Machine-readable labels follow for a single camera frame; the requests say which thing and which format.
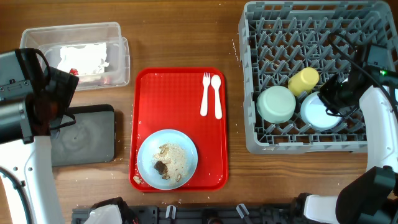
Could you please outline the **light blue bowl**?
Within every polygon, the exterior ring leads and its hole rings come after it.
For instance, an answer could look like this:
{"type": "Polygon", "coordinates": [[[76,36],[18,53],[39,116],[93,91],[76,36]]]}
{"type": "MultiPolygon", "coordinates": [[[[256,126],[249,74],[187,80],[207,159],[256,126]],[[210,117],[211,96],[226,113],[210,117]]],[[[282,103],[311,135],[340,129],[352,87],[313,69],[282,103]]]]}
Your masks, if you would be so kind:
{"type": "Polygon", "coordinates": [[[318,92],[311,93],[304,99],[300,116],[306,124],[310,124],[312,129],[317,131],[332,129],[341,121],[341,117],[330,116],[326,113],[326,106],[320,100],[318,92]]]}

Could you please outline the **yellow plastic cup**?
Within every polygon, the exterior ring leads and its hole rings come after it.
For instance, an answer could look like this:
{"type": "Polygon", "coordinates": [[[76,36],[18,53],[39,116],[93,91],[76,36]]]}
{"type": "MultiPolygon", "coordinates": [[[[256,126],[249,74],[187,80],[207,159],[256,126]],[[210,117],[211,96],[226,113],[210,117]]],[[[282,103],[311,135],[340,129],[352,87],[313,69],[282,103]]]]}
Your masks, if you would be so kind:
{"type": "Polygon", "coordinates": [[[309,92],[319,82],[320,75],[312,67],[307,67],[292,76],[288,82],[288,89],[294,96],[299,96],[303,91],[309,92]]]}

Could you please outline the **mint green bowl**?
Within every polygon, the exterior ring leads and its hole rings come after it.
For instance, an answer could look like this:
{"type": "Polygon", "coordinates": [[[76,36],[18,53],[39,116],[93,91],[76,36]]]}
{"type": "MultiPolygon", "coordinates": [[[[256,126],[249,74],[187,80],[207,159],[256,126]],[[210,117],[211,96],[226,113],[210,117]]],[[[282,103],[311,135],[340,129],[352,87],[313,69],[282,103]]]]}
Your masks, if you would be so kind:
{"type": "Polygon", "coordinates": [[[256,107],[259,115],[269,123],[288,121],[295,111],[296,100],[284,86],[272,86],[258,96],[256,107]]]}

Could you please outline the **white plastic spoon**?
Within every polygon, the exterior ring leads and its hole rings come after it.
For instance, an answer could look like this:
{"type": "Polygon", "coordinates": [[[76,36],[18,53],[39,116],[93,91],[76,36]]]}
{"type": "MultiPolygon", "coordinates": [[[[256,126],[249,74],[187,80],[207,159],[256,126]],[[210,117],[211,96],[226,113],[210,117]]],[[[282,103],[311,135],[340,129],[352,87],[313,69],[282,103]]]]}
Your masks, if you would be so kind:
{"type": "Polygon", "coordinates": [[[218,75],[212,76],[211,86],[215,91],[215,118],[221,119],[223,117],[223,112],[221,108],[221,99],[220,99],[221,78],[218,75]]]}

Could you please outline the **white plastic fork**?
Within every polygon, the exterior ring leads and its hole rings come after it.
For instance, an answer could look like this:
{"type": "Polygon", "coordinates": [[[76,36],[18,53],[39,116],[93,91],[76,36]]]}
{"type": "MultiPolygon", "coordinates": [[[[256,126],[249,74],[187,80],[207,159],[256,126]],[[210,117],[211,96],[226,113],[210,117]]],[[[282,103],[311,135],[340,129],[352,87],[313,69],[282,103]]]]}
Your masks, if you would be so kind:
{"type": "Polygon", "coordinates": [[[203,84],[203,95],[201,99],[200,115],[206,116],[208,113],[208,87],[211,82],[210,73],[205,72],[203,74],[202,84],[203,84]]]}

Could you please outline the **light blue plate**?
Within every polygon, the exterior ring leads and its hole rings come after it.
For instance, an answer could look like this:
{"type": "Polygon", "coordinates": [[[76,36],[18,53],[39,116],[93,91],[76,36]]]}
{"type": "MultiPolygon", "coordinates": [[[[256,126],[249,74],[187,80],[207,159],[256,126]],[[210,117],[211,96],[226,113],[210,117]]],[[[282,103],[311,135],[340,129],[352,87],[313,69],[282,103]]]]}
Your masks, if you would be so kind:
{"type": "Polygon", "coordinates": [[[183,132],[163,129],[148,136],[137,154],[137,170],[142,180],[157,190],[174,190],[185,185],[198,165],[198,152],[193,141],[183,132]],[[168,172],[159,175],[157,161],[167,165],[168,172]]]}

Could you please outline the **white napkin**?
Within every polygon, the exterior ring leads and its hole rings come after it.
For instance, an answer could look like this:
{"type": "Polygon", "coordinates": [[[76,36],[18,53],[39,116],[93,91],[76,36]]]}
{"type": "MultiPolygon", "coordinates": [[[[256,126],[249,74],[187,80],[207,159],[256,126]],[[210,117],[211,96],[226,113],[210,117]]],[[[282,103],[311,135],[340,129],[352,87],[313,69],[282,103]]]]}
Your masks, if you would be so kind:
{"type": "Polygon", "coordinates": [[[92,75],[104,73],[109,66],[107,46],[101,44],[87,44],[83,48],[62,47],[60,50],[61,62],[57,65],[59,70],[69,72],[74,69],[79,75],[92,75]]]}

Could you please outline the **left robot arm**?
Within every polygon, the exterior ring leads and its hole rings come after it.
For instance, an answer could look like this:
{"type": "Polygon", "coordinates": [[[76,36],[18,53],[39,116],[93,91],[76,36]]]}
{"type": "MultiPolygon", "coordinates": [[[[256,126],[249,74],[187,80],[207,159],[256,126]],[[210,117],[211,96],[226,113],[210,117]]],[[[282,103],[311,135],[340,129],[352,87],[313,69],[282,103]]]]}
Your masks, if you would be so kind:
{"type": "Polygon", "coordinates": [[[78,77],[49,65],[39,49],[1,54],[1,181],[13,223],[63,223],[52,143],[76,123],[68,112],[78,77]]]}

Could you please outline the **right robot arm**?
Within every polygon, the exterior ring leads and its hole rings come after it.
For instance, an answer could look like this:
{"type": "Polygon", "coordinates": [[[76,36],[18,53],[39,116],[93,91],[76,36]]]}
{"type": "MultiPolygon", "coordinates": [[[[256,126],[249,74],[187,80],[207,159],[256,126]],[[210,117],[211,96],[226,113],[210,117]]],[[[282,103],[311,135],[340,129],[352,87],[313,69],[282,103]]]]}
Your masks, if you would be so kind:
{"type": "Polygon", "coordinates": [[[359,45],[347,81],[330,78],[318,94],[333,115],[347,107],[362,111],[368,144],[366,172],[337,196],[302,193],[291,203],[289,222],[397,223],[397,73],[389,52],[359,45]]]}

